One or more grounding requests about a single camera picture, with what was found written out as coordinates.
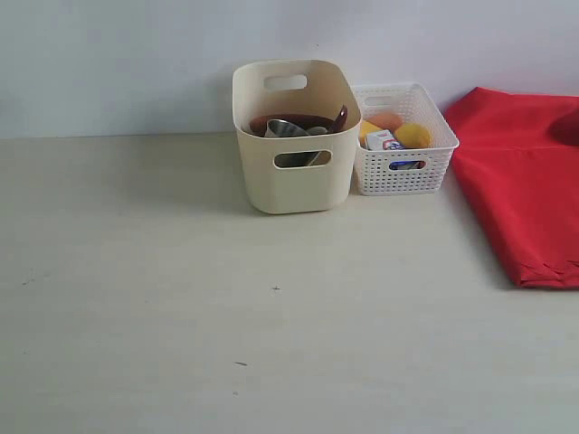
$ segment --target red cloth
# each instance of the red cloth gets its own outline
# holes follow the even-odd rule
[[[445,116],[460,188],[509,277],[579,288],[579,97],[476,88]]]

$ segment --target white plastic basket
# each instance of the white plastic basket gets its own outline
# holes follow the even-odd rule
[[[417,83],[407,83],[355,86],[353,90],[363,118],[392,111],[402,116],[404,122],[417,122],[428,128],[432,136],[431,147],[427,149],[369,151],[358,143],[354,169],[360,193],[379,196],[437,191],[459,140],[426,89]],[[391,169],[390,164],[398,161],[423,161],[424,165],[408,170]]]
[[[305,87],[266,89],[268,80],[303,76]],[[264,138],[250,132],[250,121],[277,113],[334,118],[348,109],[342,132],[324,136]],[[270,214],[330,209],[348,196],[361,114],[342,71],[328,61],[260,61],[233,74],[233,123],[250,201]],[[278,167],[276,156],[327,151],[322,165]]]

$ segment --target yellow fruit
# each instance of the yellow fruit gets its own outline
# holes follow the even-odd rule
[[[360,124],[360,132],[358,133],[358,140],[360,140],[360,146],[365,147],[365,135],[370,133],[375,133],[376,131],[382,131],[380,127],[371,124],[367,120],[363,120]]]
[[[409,149],[424,149],[431,145],[431,133],[420,124],[409,122],[394,132],[400,144]]]
[[[395,132],[404,123],[403,119],[392,111],[385,111],[384,113],[378,113],[368,118],[368,122],[380,127],[381,129],[389,129],[391,132]]]

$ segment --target table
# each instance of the table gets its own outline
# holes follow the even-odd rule
[[[269,216],[234,135],[0,141],[6,434],[575,433],[579,298],[451,174]]]

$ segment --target wall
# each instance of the wall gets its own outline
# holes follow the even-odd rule
[[[3,0],[0,137],[230,130],[231,74],[338,62],[351,83],[579,93],[579,2]]]

